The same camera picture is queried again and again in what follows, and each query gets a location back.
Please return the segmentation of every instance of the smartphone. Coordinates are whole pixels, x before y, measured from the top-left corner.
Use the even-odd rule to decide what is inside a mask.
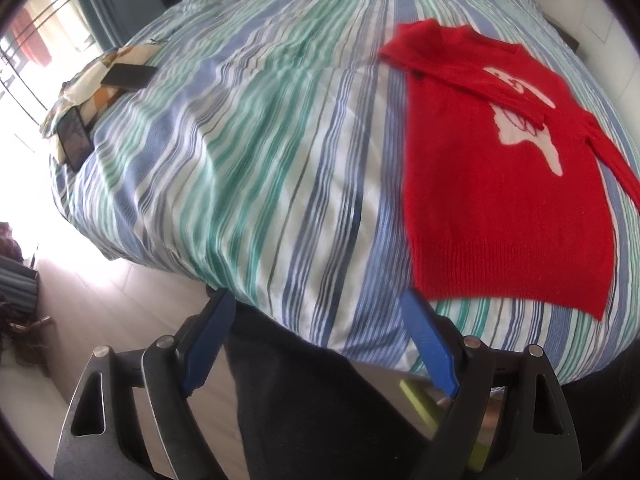
[[[106,73],[101,85],[115,86],[123,90],[140,90],[146,88],[158,71],[157,66],[130,65],[114,63]]]
[[[94,152],[94,144],[84,124],[77,106],[71,108],[58,122],[58,139],[66,155],[66,163],[76,173],[89,155]]]

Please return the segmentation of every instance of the patterned blanket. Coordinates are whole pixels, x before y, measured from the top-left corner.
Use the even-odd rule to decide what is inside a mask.
[[[59,210],[109,257],[228,286],[317,345],[423,373],[398,309],[412,281],[406,85],[376,53],[399,23],[429,17],[524,44],[638,172],[610,102],[532,0],[184,0],[131,40],[166,42],[149,62],[160,70],[100,118],[82,170],[52,161]],[[561,381],[610,362],[640,327],[640,234],[602,174],[617,245],[602,322],[512,298],[437,311],[495,348],[537,342]]]

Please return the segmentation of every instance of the wall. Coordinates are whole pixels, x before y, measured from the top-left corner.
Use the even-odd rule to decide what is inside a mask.
[[[66,409],[66,402],[53,382],[37,367],[25,368],[17,364],[10,348],[2,353],[0,410],[49,474],[53,473]]]
[[[580,42],[578,56],[640,147],[640,57],[603,0],[536,0]]]

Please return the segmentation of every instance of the white graphic print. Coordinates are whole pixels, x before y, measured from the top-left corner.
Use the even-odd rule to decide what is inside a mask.
[[[547,106],[551,108],[556,107],[556,104],[551,99],[526,81],[514,78],[497,68],[485,67],[484,70],[500,78],[519,94],[524,94],[524,89],[526,88]],[[557,176],[562,176],[562,166],[560,165],[558,150],[556,150],[556,147],[551,142],[551,134],[549,133],[549,129],[546,127],[546,124],[543,124],[542,129],[539,130],[518,114],[505,110],[493,103],[490,103],[490,105],[491,108],[494,109],[494,121],[498,126],[498,138],[501,143],[506,146],[513,146],[514,144],[519,144],[524,140],[532,142],[544,155],[546,163],[549,165],[551,171],[553,171]]]

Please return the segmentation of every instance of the metal pin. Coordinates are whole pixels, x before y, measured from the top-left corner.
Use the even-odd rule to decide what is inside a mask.
[[[96,347],[96,349],[94,350],[94,355],[96,357],[104,357],[105,355],[107,355],[109,353],[109,347],[105,346],[105,345],[101,345]]]
[[[158,341],[156,341],[156,346],[158,348],[169,348],[174,344],[174,336],[172,335],[163,335]]]
[[[474,335],[467,335],[462,341],[467,348],[480,348],[480,340]]]
[[[529,345],[529,353],[533,355],[533,357],[542,357],[545,351],[538,345]]]

